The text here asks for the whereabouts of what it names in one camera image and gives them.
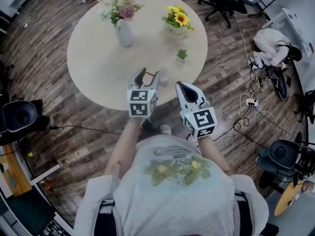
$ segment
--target white shirt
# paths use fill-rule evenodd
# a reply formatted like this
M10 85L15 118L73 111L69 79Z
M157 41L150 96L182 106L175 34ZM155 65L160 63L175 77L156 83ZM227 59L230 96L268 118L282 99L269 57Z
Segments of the white shirt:
M261 58L266 65L277 65L286 58L289 48L277 45L289 44L290 40L275 29L261 29L253 38L256 46L262 51Z
M250 177L228 177L192 144L174 136L154 136L137 149L131 169L113 193L119 214L115 221L122 227L119 236L233 236L235 186L249 194L251 211L259 206L252 214L253 229L255 235L263 230L268 206ZM111 180L89 180L75 220L77 236L94 234Z

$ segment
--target small succulent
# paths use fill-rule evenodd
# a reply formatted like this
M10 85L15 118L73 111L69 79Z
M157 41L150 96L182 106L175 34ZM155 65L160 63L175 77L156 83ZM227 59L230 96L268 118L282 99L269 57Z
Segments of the small succulent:
M186 49L178 49L177 50L177 57L179 57L181 60L184 60L187 57L187 50Z

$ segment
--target white sneaker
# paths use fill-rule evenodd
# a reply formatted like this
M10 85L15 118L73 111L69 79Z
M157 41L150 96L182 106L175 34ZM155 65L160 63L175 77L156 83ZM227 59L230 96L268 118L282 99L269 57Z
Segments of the white sneaker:
M258 64L258 68L262 68L262 58L259 52L253 52L252 53L254 56L255 61Z
M171 135L172 134L172 130L171 127L167 124L161 124L158 128L159 133L162 135Z

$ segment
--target white cable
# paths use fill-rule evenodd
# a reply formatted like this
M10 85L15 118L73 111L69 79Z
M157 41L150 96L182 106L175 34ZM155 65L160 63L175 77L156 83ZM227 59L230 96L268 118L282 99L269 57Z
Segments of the white cable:
M247 54L247 50L246 50L246 42L245 42L245 39L244 39L244 37L243 37L241 28L240 28L240 26L239 26L239 24L238 24L238 19L237 19L237 17L236 17L235 15L234 15L234 17L236 18L237 27L238 27L238 30L240 31L241 37L242 37L242 39L243 39L244 49L245 49L245 53L246 53L246 57L247 57L248 66L249 66L250 69L251 69L250 63L251 63L252 58L248 58L248 54ZM256 77L255 72L254 72L254 75L255 75L255 78L257 79L257 83L258 83L258 89L257 89L256 91L254 91L254 93L256 93L256 92L260 89L260 83L259 83L258 78Z
M241 98L243 95L247 95L249 98L251 98L247 93L242 93L241 96L240 96L240 108L241 108L241 118L243 118L243 110L242 110L242 105L241 105ZM232 135L215 135L215 136L234 136L235 134L237 134L237 132L235 132L234 134Z
M238 24L238 19L237 19L237 17L236 17L235 15L234 15L234 17L236 18L237 27L238 27L238 29L240 30L240 34L241 34L242 39L243 39L243 42L244 42L244 48L245 48L245 53L246 53L246 57L247 57L248 66L251 68L251 66L250 66L250 59L248 58L248 54L247 54L247 50L246 50L245 39L244 39L244 37L243 37L241 28L240 28L240 26L239 26L239 24Z
M280 137L280 135L279 135L279 129L278 129L278 126L277 126L277 123L276 123L276 120L275 120L274 116L273 116L269 111L263 111L263 110L260 108L260 105L259 105L259 104L258 104L258 107L259 107L260 111L262 111L263 113L269 113L269 114L272 116L272 118L273 118L274 121L275 121L275 125L276 125L276 128L277 128L278 137L279 137L279 139L281 140L281 137Z

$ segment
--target yellow flower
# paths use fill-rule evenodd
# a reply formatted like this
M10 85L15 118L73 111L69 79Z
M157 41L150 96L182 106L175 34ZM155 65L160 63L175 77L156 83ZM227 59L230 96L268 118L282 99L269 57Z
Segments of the yellow flower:
M179 12L179 8L176 8L175 6L167 6L166 9L173 11L173 12Z
M174 5L174 7L178 8L179 11L184 12L184 7L179 6L179 5Z
M175 20L177 23L179 23L180 26L185 26L190 23L190 19L183 12L175 13Z

